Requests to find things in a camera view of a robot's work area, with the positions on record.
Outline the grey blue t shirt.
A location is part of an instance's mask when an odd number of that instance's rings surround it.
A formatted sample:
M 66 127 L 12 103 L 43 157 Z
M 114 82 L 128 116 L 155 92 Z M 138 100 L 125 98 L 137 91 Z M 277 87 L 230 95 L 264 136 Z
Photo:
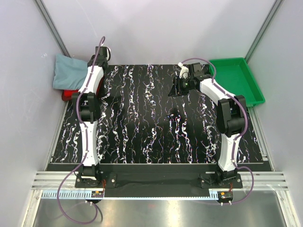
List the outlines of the grey blue t shirt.
M 57 90 L 78 90 L 86 78 L 87 62 L 56 54 L 53 88 Z

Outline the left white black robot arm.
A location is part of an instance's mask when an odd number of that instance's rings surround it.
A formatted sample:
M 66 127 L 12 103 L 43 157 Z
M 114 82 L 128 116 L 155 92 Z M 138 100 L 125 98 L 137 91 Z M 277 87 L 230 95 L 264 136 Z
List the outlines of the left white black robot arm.
M 88 72 L 78 92 L 71 97 L 76 116 L 79 120 L 82 139 L 82 158 L 76 175 L 76 188 L 98 187 L 104 181 L 100 173 L 97 155 L 97 124 L 100 106 L 97 91 L 108 68 L 111 58 L 110 48 L 96 47 L 95 55 L 88 62 Z

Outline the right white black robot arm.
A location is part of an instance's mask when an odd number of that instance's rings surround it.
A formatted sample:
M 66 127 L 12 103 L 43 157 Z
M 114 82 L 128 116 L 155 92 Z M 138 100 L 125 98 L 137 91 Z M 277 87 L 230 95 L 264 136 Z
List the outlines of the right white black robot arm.
M 180 73 L 173 78 L 169 96 L 185 96 L 191 90 L 197 90 L 216 104 L 216 126 L 221 133 L 221 153 L 216 171 L 203 176 L 202 182 L 222 188 L 229 186 L 237 177 L 238 147 L 248 127 L 246 99 L 220 86 L 214 76 L 204 74 L 200 63 L 185 66 L 180 62 L 178 66 Z

